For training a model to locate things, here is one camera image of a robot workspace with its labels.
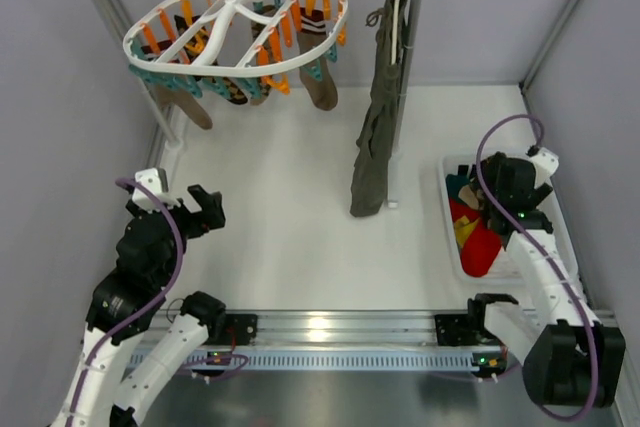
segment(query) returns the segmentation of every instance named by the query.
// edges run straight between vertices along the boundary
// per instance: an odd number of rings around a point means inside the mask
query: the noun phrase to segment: hanging cloth
[[[376,33],[376,62],[371,86],[371,105],[356,145],[351,182],[351,215],[375,215],[387,198],[389,159],[398,118],[400,65],[402,60],[404,8],[407,0],[386,0],[382,9],[370,14],[367,25],[380,20]]]

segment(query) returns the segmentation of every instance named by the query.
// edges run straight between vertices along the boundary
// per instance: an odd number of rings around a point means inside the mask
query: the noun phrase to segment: brown sock
[[[264,7],[262,7],[262,11],[258,13],[262,15],[268,15],[269,17],[273,17],[273,14],[276,13],[276,6],[265,5]],[[253,22],[253,21],[251,22],[251,37],[253,38],[253,40],[256,40],[263,30],[264,30],[264,25],[259,24],[257,22]],[[267,51],[267,55],[269,56],[269,62],[273,62],[274,59],[273,59],[273,54],[271,53],[271,46],[269,45],[269,42],[264,43],[264,48]],[[259,85],[260,85],[260,98],[251,99],[251,102],[250,102],[251,105],[260,105],[262,102],[267,100],[267,97],[269,97],[269,92],[271,92],[271,86],[269,84],[262,82],[262,80],[259,81]]]
[[[304,54],[326,40],[327,27],[324,13],[321,10],[314,10],[311,16],[307,16],[304,9],[300,9],[300,16],[302,17],[302,30],[297,33],[297,37],[300,53]],[[322,72],[322,80],[315,80],[303,68],[300,69],[300,80],[309,92],[313,105],[321,110],[332,110],[338,104],[338,91],[329,74],[327,58],[321,55],[317,62],[314,60],[305,67],[313,68],[318,64]]]
[[[171,104],[180,108],[194,124],[204,130],[213,127],[211,117],[206,110],[193,98],[186,90],[170,90],[163,85],[155,86],[156,102],[160,107],[167,107]]]
[[[200,18],[199,15],[193,17],[192,22],[195,22],[199,18]],[[189,28],[189,26],[187,25],[187,22],[184,20],[184,17],[181,17],[179,15],[174,15],[173,20],[176,24],[176,29],[178,29],[178,34],[180,35],[184,34],[186,30]],[[199,35],[202,39],[204,39],[205,42],[209,41],[209,34],[207,33],[206,29],[200,29]],[[189,40],[189,42],[187,42],[187,44],[192,47],[195,46],[196,38],[193,37],[192,39]],[[189,49],[185,48],[184,52],[187,54],[187,57],[189,58],[190,61],[193,61],[196,58],[193,52],[190,51]],[[194,78],[196,80],[200,80],[203,77],[195,76]],[[204,78],[209,79],[211,82],[214,82],[214,83],[216,82],[216,79],[213,77],[204,77]],[[240,87],[238,87],[235,84],[235,82],[233,82],[228,77],[222,77],[222,81],[224,82],[225,87],[227,88],[227,90],[229,91],[229,94],[231,95],[231,97],[226,100],[228,100],[234,105],[244,105],[247,103],[247,96],[244,95],[244,92],[240,89]]]

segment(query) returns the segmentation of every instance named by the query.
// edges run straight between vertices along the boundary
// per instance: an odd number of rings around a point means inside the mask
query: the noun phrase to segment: white floor
[[[410,89],[402,132],[399,209],[349,215],[355,140],[368,88],[341,89],[332,112],[305,90],[237,107],[213,96],[214,129],[187,123],[186,149],[172,168],[174,194],[200,183],[223,194],[227,226],[189,243],[171,298],[204,290],[231,309],[459,309],[478,287],[454,273],[437,183],[446,154],[474,152],[495,122],[525,111],[516,86]],[[526,149],[527,122],[494,146]]]

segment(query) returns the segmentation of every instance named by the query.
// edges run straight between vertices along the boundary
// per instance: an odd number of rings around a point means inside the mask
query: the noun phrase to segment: plastic basket
[[[526,158],[523,153],[513,153],[506,150],[500,150],[505,152],[510,157]],[[486,156],[494,154],[496,151],[488,151]],[[460,254],[458,251],[458,244],[456,243],[456,237],[453,230],[453,219],[451,218],[451,211],[449,209],[449,195],[447,192],[447,185],[445,178],[449,174],[457,174],[459,165],[471,166],[475,164],[475,154],[459,154],[448,155],[442,158],[438,164],[438,182],[440,183],[440,194],[442,198],[442,209],[444,213],[445,229],[447,232],[447,241],[449,243],[449,250],[451,252],[451,260],[453,262],[453,268],[456,274],[464,281],[474,284],[490,284],[490,285],[518,285],[523,284],[524,280],[520,275],[520,270],[515,265],[507,253],[502,250],[496,260],[493,262],[489,272],[484,277],[472,277],[468,275],[462,269],[462,262],[460,261]],[[576,260],[573,245],[569,237],[567,226],[562,217],[562,211],[558,204],[558,199],[555,192],[551,193],[541,204],[540,210],[544,212],[549,220],[553,223],[554,234],[556,237],[556,243],[558,246],[558,252],[560,258],[564,262],[564,265],[569,273],[571,280],[577,279],[578,274],[578,262]]]

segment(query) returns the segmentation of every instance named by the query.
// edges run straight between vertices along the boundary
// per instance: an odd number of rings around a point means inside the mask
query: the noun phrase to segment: sock hanger
[[[305,0],[304,14],[312,13],[317,0]],[[337,15],[331,18],[332,0],[322,0],[320,8],[327,19],[331,20],[327,38],[318,46],[299,54],[290,48],[293,46],[293,29],[302,31],[302,13],[300,0],[274,0],[276,12],[273,16],[265,16],[255,12],[251,7],[261,6],[264,0],[165,0],[138,21],[125,35],[123,48],[129,62],[135,68],[132,71],[145,78],[153,78],[156,82],[163,82],[173,88],[185,88],[197,93],[194,83],[196,79],[203,87],[212,88],[223,94],[222,78],[228,77],[238,80],[239,85],[250,91],[252,96],[259,95],[257,79],[268,78],[274,88],[288,91],[287,76],[275,81],[272,76],[298,69],[312,64],[320,56],[325,55],[329,60],[337,59],[336,42],[344,45],[346,41],[345,22],[348,15],[347,0],[333,0],[337,3]],[[198,18],[193,16],[193,5],[205,4],[206,9]],[[176,33],[169,21],[171,15],[181,12],[184,15],[187,28]],[[234,16],[240,15],[263,25],[262,32],[252,44],[247,46],[246,52],[235,63],[218,65],[218,55],[224,45],[226,35],[231,27]],[[167,48],[161,48],[156,37],[159,32],[153,28],[160,28],[168,38]],[[136,42],[146,41],[152,55],[140,55],[136,49]],[[281,42],[289,50],[284,51]],[[273,61],[263,46],[268,45],[273,53]],[[217,80],[204,82],[204,78]]]

